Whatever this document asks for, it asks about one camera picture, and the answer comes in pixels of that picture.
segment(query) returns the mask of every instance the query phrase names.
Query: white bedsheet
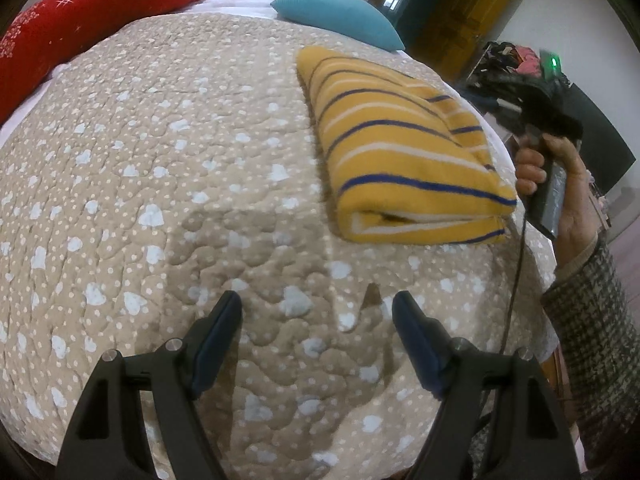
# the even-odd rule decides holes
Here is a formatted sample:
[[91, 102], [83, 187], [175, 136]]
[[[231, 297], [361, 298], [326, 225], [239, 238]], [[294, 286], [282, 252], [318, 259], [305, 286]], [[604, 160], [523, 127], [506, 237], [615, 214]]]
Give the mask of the white bedsheet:
[[[265, 18], [267, 20], [277, 20], [278, 13], [273, 7], [271, 2], [273, 0], [200, 0], [194, 4], [191, 4], [183, 9], [177, 10], [174, 14], [197, 14], [201, 12], [220, 12], [223, 14], [234, 14], [236, 16], [249, 16], [251, 18]], [[398, 52], [399, 56], [409, 57], [404, 52]], [[67, 67], [67, 64], [58, 65], [52, 70], [51, 74], [47, 77], [47, 80], [42, 83], [28, 98], [26, 98], [20, 107], [7, 119], [7, 121], [0, 128], [0, 148], [4, 146], [5, 142], [9, 139], [14, 130], [24, 120], [36, 104], [46, 94], [47, 89], [51, 85], [52, 81]], [[456, 95], [460, 101], [469, 110], [471, 110], [480, 124], [486, 132], [488, 141], [496, 149], [498, 156], [500, 156], [500, 162], [506, 164], [510, 168], [513, 168], [511, 157], [507, 152], [504, 144], [500, 140], [500, 137], [495, 130], [487, 123], [487, 121], [471, 106], [467, 101], [459, 96], [459, 94], [451, 87], [449, 91]]]

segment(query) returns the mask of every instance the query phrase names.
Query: teal pillow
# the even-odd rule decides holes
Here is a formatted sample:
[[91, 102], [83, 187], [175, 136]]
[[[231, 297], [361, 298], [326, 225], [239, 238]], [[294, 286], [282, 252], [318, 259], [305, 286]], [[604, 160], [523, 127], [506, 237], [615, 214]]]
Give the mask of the teal pillow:
[[271, 7], [292, 22], [332, 30], [384, 50], [404, 50], [391, 22], [364, 0], [274, 0]]

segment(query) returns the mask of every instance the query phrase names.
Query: quilted bedspread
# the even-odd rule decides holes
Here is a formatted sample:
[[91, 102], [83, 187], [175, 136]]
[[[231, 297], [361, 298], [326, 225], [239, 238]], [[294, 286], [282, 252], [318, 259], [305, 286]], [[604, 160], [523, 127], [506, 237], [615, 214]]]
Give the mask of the quilted bedspread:
[[[101, 353], [183, 335], [225, 289], [244, 320], [198, 412], [239, 480], [379, 479], [412, 463], [438, 403], [390, 320], [398, 290], [497, 349], [522, 206], [502, 244], [342, 240], [295, 69], [309, 44], [442, 86], [331, 32], [160, 16], [73, 60], [0, 150], [0, 416], [25, 449], [55, 462]], [[529, 230], [508, 351], [552, 351], [539, 298], [553, 268]], [[158, 476], [172, 478], [143, 400]]]

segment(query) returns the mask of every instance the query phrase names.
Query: black cable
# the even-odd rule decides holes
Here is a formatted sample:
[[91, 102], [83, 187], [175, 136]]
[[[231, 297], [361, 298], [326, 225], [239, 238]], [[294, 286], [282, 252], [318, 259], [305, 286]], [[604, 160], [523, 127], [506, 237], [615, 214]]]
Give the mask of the black cable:
[[[522, 218], [522, 230], [520, 232], [520, 251], [518, 253], [518, 264], [516, 265], [516, 275], [513, 279], [513, 288], [511, 289], [511, 299], [509, 300], [509, 307], [507, 308], [507, 313], [505, 314], [505, 317], [504, 317], [504, 331], [502, 332], [502, 341], [500, 343], [500, 350], [498, 351], [500, 355], [504, 354], [504, 350], [507, 346], [507, 339], [509, 338], [509, 329], [511, 327], [511, 317], [513, 317], [513, 305], [516, 301], [516, 293], [518, 291], [518, 284], [520, 283], [520, 274], [522, 273], [522, 263], [524, 261], [524, 248], [527, 244], [527, 241], [525, 239], [526, 231], [527, 231], [527, 212], [525, 210]], [[480, 403], [481, 413], [482, 413], [482, 410], [484, 410], [487, 400], [489, 399], [490, 393], [491, 392], [489, 390], [486, 390], [484, 392], [484, 396], [482, 396], [482, 402]], [[491, 412], [482, 416], [478, 420], [478, 424], [476, 425], [476, 433], [479, 433], [479, 431], [482, 431], [484, 427], [489, 423], [490, 420], [491, 420]]]
[[511, 289], [511, 299], [509, 301], [509, 307], [504, 320], [504, 332], [502, 332], [502, 342], [500, 343], [500, 355], [504, 354], [504, 349], [507, 346], [507, 339], [509, 338], [509, 329], [511, 327], [511, 316], [513, 315], [513, 304], [516, 301], [516, 292], [518, 291], [518, 284], [520, 283], [520, 273], [522, 272], [522, 262], [524, 260], [524, 247], [527, 244], [525, 240], [525, 233], [527, 231], [527, 213], [524, 212], [522, 218], [522, 231], [520, 234], [520, 253], [518, 254], [518, 265], [516, 266], [516, 276], [513, 279], [513, 288]]

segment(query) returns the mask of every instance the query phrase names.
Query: red pillow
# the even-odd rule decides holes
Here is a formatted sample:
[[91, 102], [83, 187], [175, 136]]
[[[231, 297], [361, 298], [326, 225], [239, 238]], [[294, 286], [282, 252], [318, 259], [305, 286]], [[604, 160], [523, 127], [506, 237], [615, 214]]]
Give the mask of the red pillow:
[[0, 124], [60, 63], [127, 23], [197, 0], [42, 0], [20, 13], [0, 41]]

